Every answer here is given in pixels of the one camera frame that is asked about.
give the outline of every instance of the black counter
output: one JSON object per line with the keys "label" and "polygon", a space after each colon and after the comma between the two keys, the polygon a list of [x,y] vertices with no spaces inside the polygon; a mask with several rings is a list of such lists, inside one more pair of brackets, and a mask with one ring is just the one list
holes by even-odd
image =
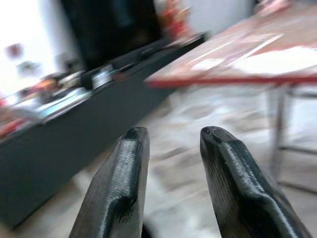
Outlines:
{"label": "black counter", "polygon": [[14,227],[51,198],[120,135],[154,110],[171,89],[143,81],[204,42],[166,49],[126,72],[65,114],[0,144],[0,221]]}

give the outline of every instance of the tiled floor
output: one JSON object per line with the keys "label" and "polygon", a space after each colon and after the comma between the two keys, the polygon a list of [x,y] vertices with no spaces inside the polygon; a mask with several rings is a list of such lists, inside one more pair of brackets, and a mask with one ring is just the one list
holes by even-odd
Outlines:
{"label": "tiled floor", "polygon": [[[164,105],[139,125],[146,126],[151,138],[151,159],[146,193],[145,221],[158,238],[219,238],[212,211],[205,171],[199,153],[200,129],[221,126],[243,140],[259,164],[267,164],[270,129],[265,108],[265,89],[216,87],[192,88],[182,92],[171,112]],[[315,146],[317,107],[312,101],[296,101],[289,129],[297,144]],[[98,168],[92,165],[87,181]],[[283,180],[317,188],[317,158],[285,154]],[[80,189],[67,186],[20,226],[19,238],[67,238],[84,197],[87,182]],[[303,223],[317,237],[317,196],[289,188],[284,191]]]}

